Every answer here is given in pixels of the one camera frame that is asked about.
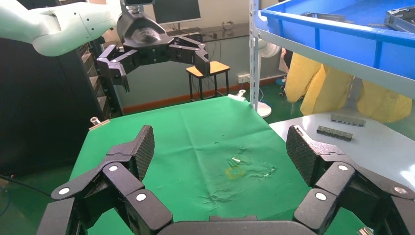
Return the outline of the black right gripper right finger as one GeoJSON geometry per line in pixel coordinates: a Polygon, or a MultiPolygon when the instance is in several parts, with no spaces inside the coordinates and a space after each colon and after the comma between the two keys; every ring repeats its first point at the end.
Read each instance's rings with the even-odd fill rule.
{"type": "Polygon", "coordinates": [[[344,208],[376,235],[414,234],[415,193],[410,188],[359,166],[339,147],[313,140],[298,125],[288,129],[286,150],[310,186],[294,221],[322,235],[344,208]]]}

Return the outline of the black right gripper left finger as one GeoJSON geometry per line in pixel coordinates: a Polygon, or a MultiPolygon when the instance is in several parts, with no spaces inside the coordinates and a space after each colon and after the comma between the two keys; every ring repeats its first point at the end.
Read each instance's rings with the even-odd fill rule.
{"type": "Polygon", "coordinates": [[[150,125],[132,141],[112,146],[98,166],[52,192],[37,234],[85,235],[109,210],[136,235],[158,234],[173,215],[143,184],[154,149],[150,125]]]}

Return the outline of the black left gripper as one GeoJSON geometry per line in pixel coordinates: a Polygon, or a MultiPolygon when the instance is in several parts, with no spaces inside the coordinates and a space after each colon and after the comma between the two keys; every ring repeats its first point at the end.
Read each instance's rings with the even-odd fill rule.
{"type": "Polygon", "coordinates": [[[205,44],[180,36],[172,38],[145,13],[123,12],[117,21],[123,47],[108,44],[97,57],[101,74],[113,85],[130,91],[127,74],[139,66],[174,61],[194,65],[204,76],[210,75],[205,44]]]}

